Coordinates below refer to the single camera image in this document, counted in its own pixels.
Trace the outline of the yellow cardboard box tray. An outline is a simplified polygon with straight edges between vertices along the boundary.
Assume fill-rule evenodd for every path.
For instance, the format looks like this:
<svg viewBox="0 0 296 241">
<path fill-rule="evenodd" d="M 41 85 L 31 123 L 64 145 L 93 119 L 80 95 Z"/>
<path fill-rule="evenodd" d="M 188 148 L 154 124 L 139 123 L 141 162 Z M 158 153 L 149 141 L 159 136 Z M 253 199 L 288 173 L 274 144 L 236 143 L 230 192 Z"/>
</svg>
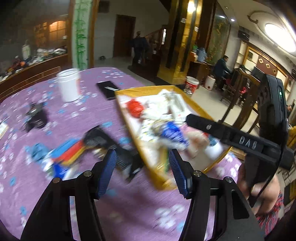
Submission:
<svg viewBox="0 0 296 241">
<path fill-rule="evenodd" d="M 158 190 L 177 187 L 169 164 L 169 150 L 177 149 L 185 161 L 203 173 L 209 172 L 230 151 L 230 147 L 217 138 L 186 124 L 189 114 L 211 117 L 175 86 L 117 90 L 115 98 L 148 175 Z"/>
</svg>

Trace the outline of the purple floral tablecloth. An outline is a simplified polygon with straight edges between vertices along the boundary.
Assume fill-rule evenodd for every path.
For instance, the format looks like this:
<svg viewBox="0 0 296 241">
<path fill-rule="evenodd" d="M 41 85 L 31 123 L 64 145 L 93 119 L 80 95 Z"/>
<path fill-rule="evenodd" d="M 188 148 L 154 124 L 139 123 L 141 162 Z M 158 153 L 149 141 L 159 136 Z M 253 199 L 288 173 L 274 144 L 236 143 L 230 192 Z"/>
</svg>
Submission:
<svg viewBox="0 0 296 241">
<path fill-rule="evenodd" d="M 115 100 L 107 100 L 97 84 L 112 81 L 120 89 L 141 83 L 118 69 L 94 68 L 81 72 L 81 97 L 61 99 L 56 78 L 24 89 L 1 104 L 8 130 L 1 138 L 1 221 L 20 238 L 34 206 L 54 178 L 77 177 L 90 170 L 103 150 L 86 149 L 82 139 L 95 126 L 123 148 L 132 151 L 132 139 Z M 140 169 L 127 182 L 113 172 L 106 194 L 96 202 L 107 240 L 178 240 L 189 200 L 178 190 L 159 191 L 148 170 Z"/>
</svg>

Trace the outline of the blue knitted cloth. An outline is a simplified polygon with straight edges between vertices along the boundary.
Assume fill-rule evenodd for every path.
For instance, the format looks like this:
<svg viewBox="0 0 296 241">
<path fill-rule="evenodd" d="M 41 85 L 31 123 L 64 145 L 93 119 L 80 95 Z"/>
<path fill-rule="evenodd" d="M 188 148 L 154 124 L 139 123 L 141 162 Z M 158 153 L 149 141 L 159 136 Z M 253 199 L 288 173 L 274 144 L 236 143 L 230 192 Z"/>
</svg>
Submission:
<svg viewBox="0 0 296 241">
<path fill-rule="evenodd" d="M 34 162 L 41 162 L 49 151 L 44 144 L 37 143 L 31 149 L 31 158 Z"/>
</svg>

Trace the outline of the black foil snack bag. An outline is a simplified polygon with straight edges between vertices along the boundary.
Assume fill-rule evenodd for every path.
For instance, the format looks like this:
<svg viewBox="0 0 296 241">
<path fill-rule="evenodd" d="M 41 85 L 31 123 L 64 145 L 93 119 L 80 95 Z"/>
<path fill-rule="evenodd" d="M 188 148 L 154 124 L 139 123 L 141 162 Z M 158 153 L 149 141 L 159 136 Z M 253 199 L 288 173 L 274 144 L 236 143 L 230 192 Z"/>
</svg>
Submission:
<svg viewBox="0 0 296 241">
<path fill-rule="evenodd" d="M 127 150 L 103 131 L 100 125 L 88 130 L 83 137 L 86 147 L 112 149 L 116 151 L 116 168 L 124 179 L 130 183 L 144 166 L 142 158 L 136 149 Z"/>
</svg>

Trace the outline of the white floor container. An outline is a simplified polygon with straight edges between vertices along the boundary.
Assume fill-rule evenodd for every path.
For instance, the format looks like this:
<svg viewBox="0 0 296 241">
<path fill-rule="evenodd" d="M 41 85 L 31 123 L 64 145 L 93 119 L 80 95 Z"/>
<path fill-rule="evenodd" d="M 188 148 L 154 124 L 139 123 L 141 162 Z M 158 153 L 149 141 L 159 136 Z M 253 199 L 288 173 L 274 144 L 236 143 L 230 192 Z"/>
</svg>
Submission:
<svg viewBox="0 0 296 241">
<path fill-rule="evenodd" d="M 206 80 L 205 80 L 205 84 L 204 87 L 208 90 L 212 90 L 215 84 L 215 78 L 212 75 L 208 75 Z"/>
</svg>

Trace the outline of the blue vinda tissue pack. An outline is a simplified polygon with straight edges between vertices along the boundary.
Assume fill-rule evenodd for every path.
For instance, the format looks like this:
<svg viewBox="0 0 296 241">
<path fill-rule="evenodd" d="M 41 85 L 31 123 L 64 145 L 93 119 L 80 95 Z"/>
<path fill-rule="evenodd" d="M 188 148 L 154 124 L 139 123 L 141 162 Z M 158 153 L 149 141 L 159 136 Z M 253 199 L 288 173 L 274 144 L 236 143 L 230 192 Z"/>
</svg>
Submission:
<svg viewBox="0 0 296 241">
<path fill-rule="evenodd" d="M 157 120 L 152 124 L 152 132 L 158 141 L 169 149 L 184 151 L 189 141 L 184 137 L 180 128 L 173 121 Z"/>
</svg>

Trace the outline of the coloured cloth stack pack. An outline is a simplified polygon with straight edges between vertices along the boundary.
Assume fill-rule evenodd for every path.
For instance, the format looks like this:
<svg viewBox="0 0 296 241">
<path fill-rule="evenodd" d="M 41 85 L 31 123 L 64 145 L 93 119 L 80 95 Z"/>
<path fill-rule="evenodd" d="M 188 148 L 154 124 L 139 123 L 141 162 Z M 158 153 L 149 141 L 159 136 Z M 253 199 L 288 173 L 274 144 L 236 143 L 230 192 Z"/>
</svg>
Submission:
<svg viewBox="0 0 296 241">
<path fill-rule="evenodd" d="M 82 140 L 72 138 L 53 149 L 50 158 L 62 166 L 70 166 L 79 159 L 85 150 L 86 147 Z"/>
</svg>

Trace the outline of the standing person in black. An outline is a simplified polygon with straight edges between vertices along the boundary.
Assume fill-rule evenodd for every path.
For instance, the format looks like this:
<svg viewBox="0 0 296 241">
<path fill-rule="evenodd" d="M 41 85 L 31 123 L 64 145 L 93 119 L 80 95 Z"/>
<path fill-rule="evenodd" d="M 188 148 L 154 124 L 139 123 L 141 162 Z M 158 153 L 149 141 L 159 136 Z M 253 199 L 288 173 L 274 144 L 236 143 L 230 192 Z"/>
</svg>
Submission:
<svg viewBox="0 0 296 241">
<path fill-rule="evenodd" d="M 144 60 L 145 53 L 149 50 L 147 39 L 141 36 L 141 31 L 137 31 L 136 37 L 133 39 L 132 47 L 134 50 L 132 65 L 135 66 L 139 61 Z"/>
</svg>

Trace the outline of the red white bucket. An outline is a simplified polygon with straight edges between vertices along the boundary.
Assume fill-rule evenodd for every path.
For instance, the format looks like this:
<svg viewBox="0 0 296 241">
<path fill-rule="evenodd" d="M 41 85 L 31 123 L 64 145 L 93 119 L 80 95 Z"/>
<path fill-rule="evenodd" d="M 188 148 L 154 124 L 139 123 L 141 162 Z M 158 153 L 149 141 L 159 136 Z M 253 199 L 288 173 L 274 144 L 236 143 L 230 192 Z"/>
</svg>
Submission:
<svg viewBox="0 0 296 241">
<path fill-rule="evenodd" d="M 199 87 L 199 84 L 200 82 L 196 78 L 187 76 L 185 80 L 184 92 L 186 94 L 192 95 Z"/>
</svg>

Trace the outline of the pink tissue pack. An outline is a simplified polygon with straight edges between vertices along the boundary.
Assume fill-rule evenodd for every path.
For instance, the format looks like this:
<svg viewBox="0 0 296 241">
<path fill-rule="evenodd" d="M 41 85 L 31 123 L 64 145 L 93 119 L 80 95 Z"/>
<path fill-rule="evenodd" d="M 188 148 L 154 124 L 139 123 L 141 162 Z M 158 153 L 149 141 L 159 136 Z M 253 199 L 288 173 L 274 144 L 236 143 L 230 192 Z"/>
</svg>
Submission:
<svg viewBox="0 0 296 241">
<path fill-rule="evenodd" d="M 191 159 L 198 154 L 205 154 L 210 160 L 216 160 L 223 153 L 223 146 L 216 138 L 188 125 L 181 126 L 184 137 L 188 140 L 186 153 Z"/>
</svg>

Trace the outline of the seated person dark jacket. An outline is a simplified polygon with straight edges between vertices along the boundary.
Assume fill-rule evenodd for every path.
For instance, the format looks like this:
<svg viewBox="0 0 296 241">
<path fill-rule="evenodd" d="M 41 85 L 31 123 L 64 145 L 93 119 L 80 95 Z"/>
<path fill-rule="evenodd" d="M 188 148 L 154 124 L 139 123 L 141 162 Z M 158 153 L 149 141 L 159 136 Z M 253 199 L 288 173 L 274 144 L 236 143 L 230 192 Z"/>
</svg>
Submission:
<svg viewBox="0 0 296 241">
<path fill-rule="evenodd" d="M 214 69 L 213 69 L 213 74 L 214 74 L 214 77 L 217 81 L 217 88 L 220 91 L 223 91 L 223 87 L 226 82 L 226 80 L 223 79 L 225 74 L 231 73 L 231 70 L 226 65 L 228 59 L 229 59 L 229 57 L 227 55 L 224 55 L 221 59 L 219 59 L 217 61 L 217 63 L 214 66 Z"/>
</svg>

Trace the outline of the wooden chair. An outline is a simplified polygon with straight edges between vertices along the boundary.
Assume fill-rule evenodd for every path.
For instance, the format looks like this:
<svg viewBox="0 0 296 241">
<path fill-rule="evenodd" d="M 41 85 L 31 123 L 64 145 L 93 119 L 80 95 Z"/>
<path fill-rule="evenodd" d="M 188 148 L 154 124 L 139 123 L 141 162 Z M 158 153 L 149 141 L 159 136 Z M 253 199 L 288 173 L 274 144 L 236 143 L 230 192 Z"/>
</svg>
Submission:
<svg viewBox="0 0 296 241">
<path fill-rule="evenodd" d="M 236 121 L 234 121 L 234 123 L 232 125 L 233 127 L 237 128 L 239 130 L 242 130 L 242 128 L 244 127 L 244 125 L 246 124 L 246 122 L 249 119 L 249 116 L 253 110 L 255 102 L 257 101 L 260 81 L 258 79 L 256 79 L 255 77 L 253 77 L 252 75 L 245 73 L 241 68 L 236 70 L 236 72 L 238 72 L 238 77 L 237 77 L 238 83 L 236 84 L 237 88 L 234 92 L 234 96 L 232 98 L 232 101 L 229 104 L 229 107 L 227 108 L 226 112 L 224 113 L 222 119 L 219 120 L 218 122 L 225 123 L 227 115 L 230 113 L 230 111 L 234 107 L 234 105 L 236 105 L 236 103 L 239 101 L 239 96 L 240 96 L 239 92 L 243 86 L 243 80 L 247 79 L 250 81 L 251 87 L 250 87 L 250 89 L 248 89 L 245 101 L 242 102 L 243 104 L 241 106 L 241 111 L 238 114 Z"/>
</svg>

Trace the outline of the red plastic bag bundle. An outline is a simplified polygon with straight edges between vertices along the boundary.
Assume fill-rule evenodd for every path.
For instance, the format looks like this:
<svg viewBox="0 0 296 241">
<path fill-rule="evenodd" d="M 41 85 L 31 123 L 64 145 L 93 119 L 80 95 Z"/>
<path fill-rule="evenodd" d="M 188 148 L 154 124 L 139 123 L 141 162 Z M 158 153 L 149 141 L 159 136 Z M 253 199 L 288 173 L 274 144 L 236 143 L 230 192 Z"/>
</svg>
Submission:
<svg viewBox="0 0 296 241">
<path fill-rule="evenodd" d="M 131 99 L 126 102 L 126 108 L 131 116 L 134 118 L 140 118 L 142 112 L 145 110 L 145 107 L 137 100 Z"/>
</svg>

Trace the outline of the black cylindrical motor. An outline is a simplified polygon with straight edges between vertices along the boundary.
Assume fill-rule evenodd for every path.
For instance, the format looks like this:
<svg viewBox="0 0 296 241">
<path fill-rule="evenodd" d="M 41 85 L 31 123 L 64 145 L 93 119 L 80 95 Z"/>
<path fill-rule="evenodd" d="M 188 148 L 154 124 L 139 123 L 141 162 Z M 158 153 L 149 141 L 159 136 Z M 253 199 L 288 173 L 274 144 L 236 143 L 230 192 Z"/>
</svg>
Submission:
<svg viewBox="0 0 296 241">
<path fill-rule="evenodd" d="M 30 103 L 30 109 L 25 114 L 23 129 L 28 133 L 34 128 L 42 129 L 48 123 L 47 113 L 44 110 L 44 103 Z"/>
</svg>

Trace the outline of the white plastic jar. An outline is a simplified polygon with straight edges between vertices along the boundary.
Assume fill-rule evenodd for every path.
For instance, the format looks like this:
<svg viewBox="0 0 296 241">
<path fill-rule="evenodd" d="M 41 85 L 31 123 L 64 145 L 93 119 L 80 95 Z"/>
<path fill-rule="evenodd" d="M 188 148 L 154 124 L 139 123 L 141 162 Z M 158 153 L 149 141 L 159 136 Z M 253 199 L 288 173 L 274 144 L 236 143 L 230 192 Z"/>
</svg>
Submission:
<svg viewBox="0 0 296 241">
<path fill-rule="evenodd" d="M 62 101 L 73 102 L 81 97 L 80 80 L 80 71 L 76 68 L 66 69 L 57 74 Z"/>
</svg>

